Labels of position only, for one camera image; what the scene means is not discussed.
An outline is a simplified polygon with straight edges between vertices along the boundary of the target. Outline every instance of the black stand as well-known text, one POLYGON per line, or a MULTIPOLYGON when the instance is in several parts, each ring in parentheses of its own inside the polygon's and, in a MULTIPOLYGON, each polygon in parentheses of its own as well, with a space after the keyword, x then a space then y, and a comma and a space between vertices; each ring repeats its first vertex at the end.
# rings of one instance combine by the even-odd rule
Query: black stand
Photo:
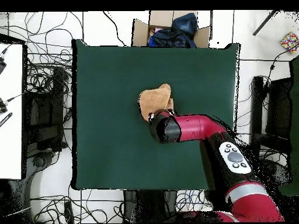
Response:
POLYGON ((126 190, 124 216, 130 223, 160 222, 175 212, 176 195, 175 190, 126 190))
POLYGON ((53 152, 62 151, 63 138, 63 83, 66 74, 63 68, 53 71, 52 91, 49 93, 24 94, 27 131, 27 144, 37 144, 36 152, 51 148, 53 152))
MULTIPOLYGON (((262 110, 263 110, 263 77, 255 76, 252 82, 252 114, 251 114, 251 140, 250 145, 254 148, 255 156, 259 157, 259 149, 260 146, 266 146, 271 149, 275 149, 282 153, 289 154, 291 151, 291 143, 290 139, 281 138, 278 136, 276 132, 268 132, 268 134, 262 134, 262 110)), ((278 104, 278 102, 270 102, 269 99, 269 107, 272 104, 278 104)), ((274 121, 271 117, 268 117, 268 121, 274 121)))
POLYGON ((263 23, 258 27, 258 29, 255 30, 255 32, 252 34, 253 36, 256 36, 257 33, 263 28, 263 26, 271 19, 271 17, 276 13, 276 10, 271 11, 267 18, 263 21, 263 23))
POLYGON ((30 210, 31 183, 37 172, 52 165, 54 155, 53 152, 44 152, 28 158, 26 177, 22 180, 0 180, 0 219, 2 223, 34 223, 30 210))

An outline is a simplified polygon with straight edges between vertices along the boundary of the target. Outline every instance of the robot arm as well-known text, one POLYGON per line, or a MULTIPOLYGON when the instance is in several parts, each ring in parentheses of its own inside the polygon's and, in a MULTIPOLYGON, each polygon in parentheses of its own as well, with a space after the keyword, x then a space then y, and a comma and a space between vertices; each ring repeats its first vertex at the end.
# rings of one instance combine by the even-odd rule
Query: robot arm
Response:
POLYGON ((149 128, 151 135, 163 144, 200 141, 208 187, 217 199, 212 200, 212 204, 234 216, 228 219, 225 212, 217 212, 221 219, 284 221, 263 184, 254 175, 252 162, 244 157, 218 122, 206 115, 176 115, 171 110, 158 110, 149 115, 149 128))

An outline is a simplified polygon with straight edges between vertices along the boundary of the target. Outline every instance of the rubik's cube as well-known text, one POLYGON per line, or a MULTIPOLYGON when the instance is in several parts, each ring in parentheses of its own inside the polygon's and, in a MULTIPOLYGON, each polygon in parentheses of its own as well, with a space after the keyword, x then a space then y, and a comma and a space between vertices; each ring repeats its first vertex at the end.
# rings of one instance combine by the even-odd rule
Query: rubik's cube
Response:
POLYGON ((280 42, 280 44, 284 48, 288 49, 291 53, 296 53, 297 48, 291 48, 299 44, 299 39, 296 34, 294 34, 293 32, 289 32, 289 34, 286 35, 286 37, 280 42))

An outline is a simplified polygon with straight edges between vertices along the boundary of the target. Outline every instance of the green tabletop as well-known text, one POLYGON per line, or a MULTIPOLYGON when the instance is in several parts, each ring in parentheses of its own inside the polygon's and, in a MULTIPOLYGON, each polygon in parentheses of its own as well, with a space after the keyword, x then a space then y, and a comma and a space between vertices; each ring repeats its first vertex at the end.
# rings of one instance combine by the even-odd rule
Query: green tabletop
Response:
POLYGON ((207 188, 199 142, 155 142, 137 101, 143 90, 168 83, 179 114, 217 116, 233 127, 238 44, 227 49, 75 44, 75 187, 207 188))
POLYGON ((299 58, 290 61, 290 73, 294 83, 290 90, 292 151, 289 160, 293 181, 290 184, 281 185, 279 188, 280 192, 286 196, 299 195, 299 58))

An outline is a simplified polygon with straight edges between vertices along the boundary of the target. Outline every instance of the towel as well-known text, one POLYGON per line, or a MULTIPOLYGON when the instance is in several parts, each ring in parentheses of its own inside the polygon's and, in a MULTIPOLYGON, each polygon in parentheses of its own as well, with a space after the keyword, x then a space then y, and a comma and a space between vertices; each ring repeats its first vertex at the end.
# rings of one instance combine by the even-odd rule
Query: towel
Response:
POLYGON ((148 115, 160 109, 173 109, 171 87, 165 83, 157 89, 148 89, 140 93, 138 99, 142 118, 148 121, 148 115))

